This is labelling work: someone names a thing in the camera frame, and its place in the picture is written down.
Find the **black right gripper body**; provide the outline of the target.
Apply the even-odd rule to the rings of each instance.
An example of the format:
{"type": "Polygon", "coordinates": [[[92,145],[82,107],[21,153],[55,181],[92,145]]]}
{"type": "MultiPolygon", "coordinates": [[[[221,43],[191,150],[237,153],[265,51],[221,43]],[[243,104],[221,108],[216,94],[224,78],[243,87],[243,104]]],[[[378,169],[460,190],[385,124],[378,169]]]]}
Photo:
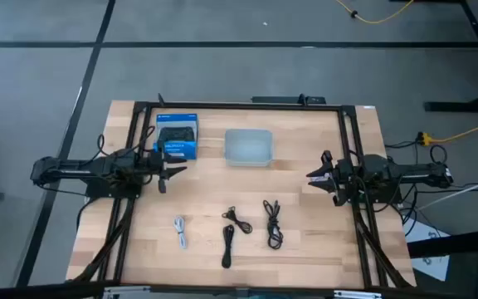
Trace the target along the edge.
{"type": "MultiPolygon", "coordinates": [[[[323,162],[331,161],[333,156],[329,150],[323,152],[323,162]]],[[[354,163],[350,158],[339,159],[333,164],[333,172],[331,175],[326,174],[325,177],[331,177],[335,182],[335,192],[333,194],[334,205],[339,207],[346,204],[352,197],[354,191],[354,163]]]]}

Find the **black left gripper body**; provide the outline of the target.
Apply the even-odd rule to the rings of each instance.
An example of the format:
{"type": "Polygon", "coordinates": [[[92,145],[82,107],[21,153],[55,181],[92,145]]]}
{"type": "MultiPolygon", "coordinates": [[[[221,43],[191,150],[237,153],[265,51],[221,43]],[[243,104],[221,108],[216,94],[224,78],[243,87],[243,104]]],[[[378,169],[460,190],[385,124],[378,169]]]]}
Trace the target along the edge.
{"type": "Polygon", "coordinates": [[[150,150],[148,156],[148,165],[151,168],[151,173],[158,176],[158,187],[161,194],[166,193],[166,162],[164,153],[161,151],[150,150]]]}

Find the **blue game controller box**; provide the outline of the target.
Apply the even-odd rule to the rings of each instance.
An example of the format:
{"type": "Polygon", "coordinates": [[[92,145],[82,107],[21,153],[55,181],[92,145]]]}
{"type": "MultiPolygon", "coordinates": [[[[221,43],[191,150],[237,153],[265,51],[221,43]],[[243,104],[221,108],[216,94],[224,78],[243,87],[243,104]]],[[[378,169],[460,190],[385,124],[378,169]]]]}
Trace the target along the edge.
{"type": "Polygon", "coordinates": [[[155,129],[154,150],[187,160],[197,158],[197,114],[157,114],[155,129]]]}

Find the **translucent plastic bin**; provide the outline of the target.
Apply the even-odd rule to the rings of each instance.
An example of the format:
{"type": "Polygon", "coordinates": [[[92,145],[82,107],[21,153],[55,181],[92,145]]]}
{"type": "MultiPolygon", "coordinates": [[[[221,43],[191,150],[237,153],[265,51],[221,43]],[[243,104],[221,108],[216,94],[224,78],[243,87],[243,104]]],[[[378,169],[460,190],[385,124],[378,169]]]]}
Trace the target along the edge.
{"type": "Polygon", "coordinates": [[[228,166],[268,167],[273,160],[273,134],[269,130],[229,129],[224,156],[228,166]]]}

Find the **black bar-shaped device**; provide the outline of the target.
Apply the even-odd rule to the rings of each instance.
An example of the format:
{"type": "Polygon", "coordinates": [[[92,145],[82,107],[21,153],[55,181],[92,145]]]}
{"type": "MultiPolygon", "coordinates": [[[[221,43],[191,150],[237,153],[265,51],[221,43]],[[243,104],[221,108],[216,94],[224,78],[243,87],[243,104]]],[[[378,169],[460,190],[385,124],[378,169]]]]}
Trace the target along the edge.
{"type": "Polygon", "coordinates": [[[305,94],[299,94],[298,96],[253,96],[251,102],[257,104],[326,105],[324,97],[307,96],[305,94]]]}

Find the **white printed paper sheet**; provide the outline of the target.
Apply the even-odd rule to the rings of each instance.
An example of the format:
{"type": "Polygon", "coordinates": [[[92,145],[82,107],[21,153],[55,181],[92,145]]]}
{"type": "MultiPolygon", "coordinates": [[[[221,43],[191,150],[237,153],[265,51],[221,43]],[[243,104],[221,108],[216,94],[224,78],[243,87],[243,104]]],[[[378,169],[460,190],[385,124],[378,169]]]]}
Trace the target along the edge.
{"type": "MultiPolygon", "coordinates": [[[[407,235],[405,238],[408,243],[432,238],[449,237],[449,234],[415,221],[412,218],[408,219],[403,225],[403,231],[407,235]]],[[[411,261],[412,267],[415,270],[423,272],[442,282],[446,280],[447,268],[450,261],[449,255],[441,257],[412,257],[411,261]]]]}

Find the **black aluminium table frame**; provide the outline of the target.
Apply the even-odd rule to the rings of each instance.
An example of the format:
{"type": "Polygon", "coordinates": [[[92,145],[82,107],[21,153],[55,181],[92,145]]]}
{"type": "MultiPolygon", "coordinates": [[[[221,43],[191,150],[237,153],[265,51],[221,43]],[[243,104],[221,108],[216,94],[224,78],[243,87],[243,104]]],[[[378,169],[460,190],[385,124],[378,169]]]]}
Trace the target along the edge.
{"type": "Polygon", "coordinates": [[[306,175],[325,150],[335,159],[346,149],[384,154],[374,107],[170,103],[151,112],[197,114],[198,157],[168,181],[165,194],[148,184],[136,200],[122,283],[363,288],[351,207],[335,206],[306,175]],[[229,129],[271,131],[270,165],[228,166],[229,129]]]}

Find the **silver metal bracket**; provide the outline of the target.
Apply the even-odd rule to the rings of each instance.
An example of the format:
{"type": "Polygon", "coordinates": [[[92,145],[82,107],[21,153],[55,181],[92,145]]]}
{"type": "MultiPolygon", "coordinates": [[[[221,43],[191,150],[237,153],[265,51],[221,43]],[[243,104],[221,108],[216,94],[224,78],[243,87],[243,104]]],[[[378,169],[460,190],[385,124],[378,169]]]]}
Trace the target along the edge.
{"type": "Polygon", "coordinates": [[[381,293],[334,290],[334,299],[383,299],[381,293]]]}
{"type": "Polygon", "coordinates": [[[117,286],[106,287],[100,299],[120,299],[126,295],[147,294],[152,291],[151,286],[117,286]]]}

